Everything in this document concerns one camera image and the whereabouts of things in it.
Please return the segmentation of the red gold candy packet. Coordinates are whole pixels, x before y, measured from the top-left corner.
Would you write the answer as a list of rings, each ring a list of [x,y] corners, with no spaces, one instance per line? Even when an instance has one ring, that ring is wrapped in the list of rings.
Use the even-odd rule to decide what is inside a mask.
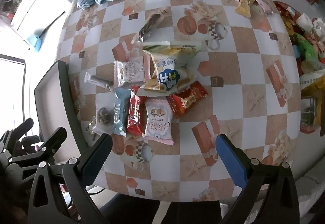
[[[198,101],[208,96],[206,89],[200,82],[196,81],[189,85],[184,91],[167,96],[173,114],[176,118],[185,115],[191,107]]]

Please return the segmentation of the yellow white chips bag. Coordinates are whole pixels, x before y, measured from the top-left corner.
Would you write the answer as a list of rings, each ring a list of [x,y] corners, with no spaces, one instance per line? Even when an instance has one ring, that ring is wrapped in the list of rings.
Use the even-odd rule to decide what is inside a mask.
[[[188,69],[198,55],[198,45],[151,45],[143,47],[153,61],[154,76],[137,92],[138,96],[163,97],[179,93],[194,83],[197,78]]]

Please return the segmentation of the white cardboard box tray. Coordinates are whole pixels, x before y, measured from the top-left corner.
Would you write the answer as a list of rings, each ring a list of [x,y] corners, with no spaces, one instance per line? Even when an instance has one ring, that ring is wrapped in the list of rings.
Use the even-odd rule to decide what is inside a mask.
[[[65,62],[58,60],[50,67],[37,84],[34,95],[43,138],[48,139],[59,127],[67,132],[66,140],[54,154],[55,163],[66,163],[72,157],[80,157],[89,145],[74,111]]]

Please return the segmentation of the pink crispy crackers packet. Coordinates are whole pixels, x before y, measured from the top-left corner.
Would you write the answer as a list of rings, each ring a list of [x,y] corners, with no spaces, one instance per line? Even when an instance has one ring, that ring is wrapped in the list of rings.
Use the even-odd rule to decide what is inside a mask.
[[[147,99],[144,137],[148,140],[173,146],[171,122],[173,111],[166,99]]]

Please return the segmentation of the red snack bar packet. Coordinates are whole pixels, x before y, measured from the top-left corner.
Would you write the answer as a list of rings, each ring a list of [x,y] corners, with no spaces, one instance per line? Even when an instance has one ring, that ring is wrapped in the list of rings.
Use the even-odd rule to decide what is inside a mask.
[[[139,87],[131,86],[127,132],[136,138],[144,137],[144,97],[138,96]]]

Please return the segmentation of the clear packet dark jerky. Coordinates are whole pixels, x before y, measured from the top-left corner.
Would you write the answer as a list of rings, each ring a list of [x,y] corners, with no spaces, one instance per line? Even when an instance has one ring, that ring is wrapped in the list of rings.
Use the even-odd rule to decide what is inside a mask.
[[[132,44],[141,44],[146,42],[150,35],[158,28],[167,14],[167,8],[160,8],[158,11],[151,12],[145,21],[144,26],[134,35]]]

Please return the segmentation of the small clear nut packet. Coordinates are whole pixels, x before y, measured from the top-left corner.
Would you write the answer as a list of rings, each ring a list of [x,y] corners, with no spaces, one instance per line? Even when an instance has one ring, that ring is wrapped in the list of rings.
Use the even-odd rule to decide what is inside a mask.
[[[103,134],[111,134],[114,122],[114,110],[102,107],[93,116],[89,124],[86,126],[86,131],[95,137],[102,136]]]

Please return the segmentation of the light blue snack bar packet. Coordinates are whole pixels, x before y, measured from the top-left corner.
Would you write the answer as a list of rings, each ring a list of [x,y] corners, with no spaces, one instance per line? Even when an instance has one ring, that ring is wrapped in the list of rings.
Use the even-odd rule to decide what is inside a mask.
[[[126,128],[130,98],[131,91],[129,89],[117,88],[115,90],[114,123],[112,132],[116,135],[127,135]]]

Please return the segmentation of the clear wrapped grey stick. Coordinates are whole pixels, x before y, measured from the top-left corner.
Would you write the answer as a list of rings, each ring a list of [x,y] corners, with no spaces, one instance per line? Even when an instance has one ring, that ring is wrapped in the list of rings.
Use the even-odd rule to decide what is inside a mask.
[[[110,92],[112,92],[114,90],[114,82],[113,81],[99,78],[98,76],[92,75],[89,72],[85,73],[84,82],[102,87],[103,89],[107,89]]]

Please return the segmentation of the pink crackers packet upper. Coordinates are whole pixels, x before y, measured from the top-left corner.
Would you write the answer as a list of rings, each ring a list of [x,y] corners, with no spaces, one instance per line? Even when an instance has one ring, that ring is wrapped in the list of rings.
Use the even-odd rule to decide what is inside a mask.
[[[144,83],[151,79],[150,57],[143,55],[127,62],[114,62],[114,86]]]

